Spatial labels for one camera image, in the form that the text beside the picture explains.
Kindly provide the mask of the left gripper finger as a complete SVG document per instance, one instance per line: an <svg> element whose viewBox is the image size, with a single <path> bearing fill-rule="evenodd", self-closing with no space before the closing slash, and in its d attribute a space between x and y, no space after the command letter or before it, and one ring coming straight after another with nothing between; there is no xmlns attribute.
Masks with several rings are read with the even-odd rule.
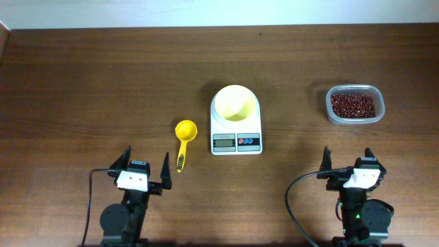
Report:
<svg viewBox="0 0 439 247"><path fill-rule="evenodd" d="M172 180L171 180L171 172L169 167L169 153L167 152L163 161L163 166L161 169L161 186L162 189L171 190L172 188Z"/></svg>
<svg viewBox="0 0 439 247"><path fill-rule="evenodd" d="M122 170L128 166L130 160L131 147L128 146L122 155L109 167L111 170Z"/></svg>

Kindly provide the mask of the yellow plastic measuring scoop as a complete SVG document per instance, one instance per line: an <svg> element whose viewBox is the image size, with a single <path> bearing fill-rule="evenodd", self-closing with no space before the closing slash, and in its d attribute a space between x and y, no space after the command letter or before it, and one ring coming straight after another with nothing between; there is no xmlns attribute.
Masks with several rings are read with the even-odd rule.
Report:
<svg viewBox="0 0 439 247"><path fill-rule="evenodd" d="M177 157L176 169L182 172L185 168L185 161L187 156L187 144L194 140L198 134L197 126L191 120L182 120L175 128L175 133L180 141L180 148Z"/></svg>

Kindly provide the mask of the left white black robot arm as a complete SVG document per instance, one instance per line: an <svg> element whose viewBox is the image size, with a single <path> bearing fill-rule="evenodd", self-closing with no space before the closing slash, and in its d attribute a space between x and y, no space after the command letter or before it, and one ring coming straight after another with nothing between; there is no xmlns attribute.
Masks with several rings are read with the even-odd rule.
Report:
<svg viewBox="0 0 439 247"><path fill-rule="evenodd" d="M150 181L150 164L130 159L131 147L109 167L107 174L115 186L123 191L119 204L106 207L99 219L103 230L101 246L148 246L141 231L151 196L161 196L172 188L169 155L161 168L160 182Z"/></svg>

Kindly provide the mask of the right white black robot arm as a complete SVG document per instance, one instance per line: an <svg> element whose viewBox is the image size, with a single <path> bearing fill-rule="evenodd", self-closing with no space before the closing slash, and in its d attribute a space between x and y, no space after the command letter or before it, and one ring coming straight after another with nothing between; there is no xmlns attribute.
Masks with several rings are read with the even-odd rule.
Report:
<svg viewBox="0 0 439 247"><path fill-rule="evenodd" d="M394 208L382 200L368 198L387 174L371 149L366 148L353 166L335 170L331 151L325 147L319 171L317 178L327 181L326 190L339 193L335 214L342 222L344 235L334 237L331 245L381 246L388 238Z"/></svg>

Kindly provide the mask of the white digital kitchen scale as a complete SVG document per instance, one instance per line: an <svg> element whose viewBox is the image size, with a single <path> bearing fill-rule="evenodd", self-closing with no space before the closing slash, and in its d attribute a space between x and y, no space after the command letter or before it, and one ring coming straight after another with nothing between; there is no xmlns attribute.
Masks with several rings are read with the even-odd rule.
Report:
<svg viewBox="0 0 439 247"><path fill-rule="evenodd" d="M229 121L215 109L215 95L211 102L210 147L214 155L251 155L263 151L261 113L259 101L250 91L245 96L254 102L252 113L241 121Z"/></svg>

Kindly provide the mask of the pale yellow plastic bowl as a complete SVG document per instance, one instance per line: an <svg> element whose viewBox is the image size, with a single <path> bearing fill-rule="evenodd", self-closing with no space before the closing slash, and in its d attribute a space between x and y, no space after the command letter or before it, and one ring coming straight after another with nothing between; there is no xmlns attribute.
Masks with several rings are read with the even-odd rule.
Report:
<svg viewBox="0 0 439 247"><path fill-rule="evenodd" d="M240 85L222 88L213 100L216 113L227 121L243 121L254 112L256 99L253 92Z"/></svg>

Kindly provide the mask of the red adzuki beans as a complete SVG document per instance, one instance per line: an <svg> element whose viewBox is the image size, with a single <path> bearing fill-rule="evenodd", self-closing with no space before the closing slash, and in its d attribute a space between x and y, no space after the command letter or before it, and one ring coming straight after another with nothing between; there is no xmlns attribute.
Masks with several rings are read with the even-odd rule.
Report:
<svg viewBox="0 0 439 247"><path fill-rule="evenodd" d="M335 94L331 96L333 112L341 118L367 119L376 117L373 99L365 94Z"/></svg>

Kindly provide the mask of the clear plastic food container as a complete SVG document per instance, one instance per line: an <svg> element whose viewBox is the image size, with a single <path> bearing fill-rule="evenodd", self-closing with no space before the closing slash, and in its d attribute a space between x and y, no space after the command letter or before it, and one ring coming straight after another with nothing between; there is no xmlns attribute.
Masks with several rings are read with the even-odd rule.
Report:
<svg viewBox="0 0 439 247"><path fill-rule="evenodd" d="M333 105L331 103L331 97L339 94L354 94L360 93L372 98L373 105L375 107L375 117L353 119L342 118L335 114L333 111ZM326 95L326 108L327 116L332 124L337 125L359 125L359 124L372 124L380 121L385 115L385 103L381 91L372 85L367 84L345 84L334 86L329 89Z"/></svg>

